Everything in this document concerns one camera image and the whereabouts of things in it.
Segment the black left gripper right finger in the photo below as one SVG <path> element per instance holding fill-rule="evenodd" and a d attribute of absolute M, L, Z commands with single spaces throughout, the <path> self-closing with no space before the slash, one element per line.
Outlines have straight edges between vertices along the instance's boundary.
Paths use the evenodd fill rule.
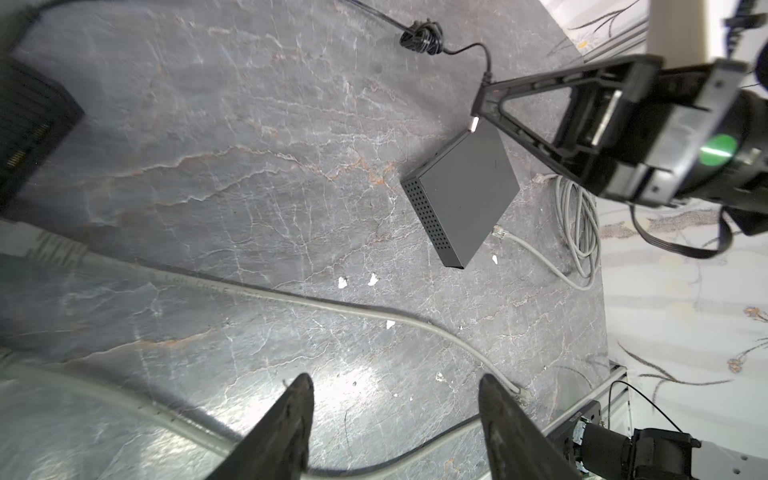
<path fill-rule="evenodd" d="M 493 480 L 577 480 L 580 474 L 491 374 L 479 382 L 478 407 Z"/>

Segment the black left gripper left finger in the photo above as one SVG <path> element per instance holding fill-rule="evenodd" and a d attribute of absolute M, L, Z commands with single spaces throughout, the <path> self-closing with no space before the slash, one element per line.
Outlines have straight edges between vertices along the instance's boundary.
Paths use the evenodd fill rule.
<path fill-rule="evenodd" d="M 302 373 L 207 478 L 299 479 L 308 469 L 314 405 L 313 381 Z"/>

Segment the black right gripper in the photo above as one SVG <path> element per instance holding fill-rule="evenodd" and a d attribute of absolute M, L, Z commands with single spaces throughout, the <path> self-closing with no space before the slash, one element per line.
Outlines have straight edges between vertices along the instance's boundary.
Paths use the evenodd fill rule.
<path fill-rule="evenodd" d="M 646 207 L 701 199 L 727 207 L 750 204 L 748 66 L 717 59 L 663 67 L 638 54 L 482 85 L 471 113 L 494 125 L 555 173 L 591 193 Z M 507 99 L 560 89 L 609 90 L 597 134 L 602 150 L 557 146 L 515 118 L 495 115 Z"/>

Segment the grey network switch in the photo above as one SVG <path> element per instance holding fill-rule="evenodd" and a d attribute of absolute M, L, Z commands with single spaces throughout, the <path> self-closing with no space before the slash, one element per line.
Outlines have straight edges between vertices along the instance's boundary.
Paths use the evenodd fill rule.
<path fill-rule="evenodd" d="M 482 120 L 401 181 L 441 262 L 464 269 L 520 191 L 496 126 Z"/>

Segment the black ribbed network switch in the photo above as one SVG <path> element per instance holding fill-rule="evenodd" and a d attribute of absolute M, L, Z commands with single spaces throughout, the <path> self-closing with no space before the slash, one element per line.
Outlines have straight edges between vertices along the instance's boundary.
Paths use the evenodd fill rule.
<path fill-rule="evenodd" d="M 84 112 L 58 82 L 1 57 L 1 206 L 72 131 Z"/>

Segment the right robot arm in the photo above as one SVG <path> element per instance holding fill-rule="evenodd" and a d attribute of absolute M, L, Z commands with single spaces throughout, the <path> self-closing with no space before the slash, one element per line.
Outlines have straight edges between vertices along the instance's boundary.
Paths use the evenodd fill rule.
<path fill-rule="evenodd" d="M 735 56 L 767 22 L 753 1 L 653 1 L 646 50 L 505 81 L 485 77 L 472 115 L 515 140 L 554 173 L 596 197 L 638 207 L 690 199 L 719 207 L 711 249 L 646 243 L 706 260 L 733 233 L 767 229 L 767 102 L 746 90 L 767 79 L 767 57 Z"/>

